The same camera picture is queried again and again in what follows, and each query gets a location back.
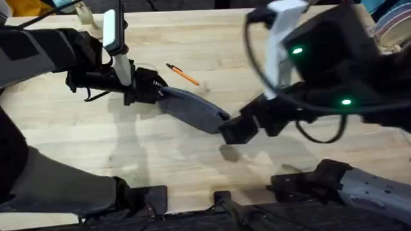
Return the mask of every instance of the light wood tabletop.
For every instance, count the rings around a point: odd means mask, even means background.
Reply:
[[[330,7],[311,7],[302,22]],[[357,9],[365,25],[372,26],[365,8]],[[156,66],[170,86],[198,94],[235,116],[263,92],[241,37],[249,11],[126,13],[128,57],[142,66]],[[102,16],[95,18],[101,24]],[[9,19],[8,24],[27,20]],[[73,15],[48,17],[31,27],[37,28],[76,28],[101,36]],[[266,39],[266,29],[253,26],[254,49],[260,57]],[[199,80],[200,86],[168,69],[166,62]],[[311,171],[324,158],[411,184],[410,143],[398,129],[362,124],[352,116],[344,137],[334,144],[311,143],[291,124],[278,137],[261,131],[246,145],[227,146],[220,135],[162,114],[157,105],[123,106],[121,94],[85,103],[86,91],[71,93],[65,77],[44,74],[19,83],[6,90],[0,104],[28,143],[54,160],[98,175],[120,176],[133,187],[167,185],[170,212],[205,209],[217,190],[232,191],[242,204],[273,201],[265,190],[272,175]],[[337,124],[338,117],[326,117],[307,129],[327,139]],[[14,228],[11,220],[0,216],[0,224],[9,224],[0,229]]]

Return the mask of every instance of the black wire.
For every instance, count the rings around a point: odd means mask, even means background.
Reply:
[[[66,8],[66,7],[72,6],[72,5],[74,5],[74,4],[76,4],[76,3],[79,3],[79,2],[81,2],[81,1],[83,1],[83,0],[75,0],[75,1],[72,1],[72,2],[70,2],[70,3],[64,4],[64,5],[62,5],[62,6],[59,6],[59,7],[57,7],[57,8],[54,8],[54,9],[46,12],[46,13],[43,14],[43,15],[40,15],[40,16],[38,16],[38,17],[30,20],[30,21],[27,21],[27,22],[24,22],[24,23],[18,25],[18,28],[20,28],[20,29],[26,28],[26,27],[28,27],[28,26],[30,26],[30,25],[32,25],[32,24],[35,24],[36,22],[39,22],[39,21],[45,19],[46,17],[49,17],[50,15],[52,15],[52,14],[54,14],[54,13],[59,12],[60,10]]]
[[[157,8],[154,6],[154,3],[152,2],[152,0],[147,0],[147,3],[150,4],[150,6],[151,6],[151,8],[152,8],[153,11],[159,11],[159,9],[157,9]]]
[[[335,141],[341,139],[341,137],[343,136],[344,132],[345,132],[345,128],[347,127],[347,115],[341,115],[341,119],[340,119],[340,124],[338,126],[338,130],[337,130],[337,134],[335,134],[335,136],[331,139],[329,139],[328,141],[319,141],[315,138],[313,138],[312,136],[310,136],[305,130],[304,128],[302,128],[300,121],[296,121],[295,122],[295,127],[297,128],[297,130],[299,132],[301,132],[301,134],[307,138],[309,141],[317,143],[317,144],[331,144],[334,143]]]
[[[389,105],[383,106],[371,106],[371,107],[362,107],[362,108],[329,108],[329,107],[320,107],[315,105],[310,105],[303,101],[299,101],[298,99],[294,99],[290,97],[286,93],[284,93],[281,89],[273,86],[271,82],[268,80],[266,74],[261,70],[257,60],[254,56],[254,52],[250,46],[250,24],[249,20],[246,20],[244,24],[243,30],[243,37],[245,41],[245,50],[247,53],[247,57],[251,63],[252,68],[257,72],[261,81],[274,93],[277,94],[277,97],[281,98],[287,103],[290,103],[298,108],[309,110],[312,112],[320,112],[322,114],[340,114],[340,115],[349,115],[349,114],[368,114],[368,113],[376,113],[376,112],[383,112],[387,110],[396,110],[396,109],[403,109],[403,108],[410,108],[411,101],[404,101],[400,103],[392,103]]]

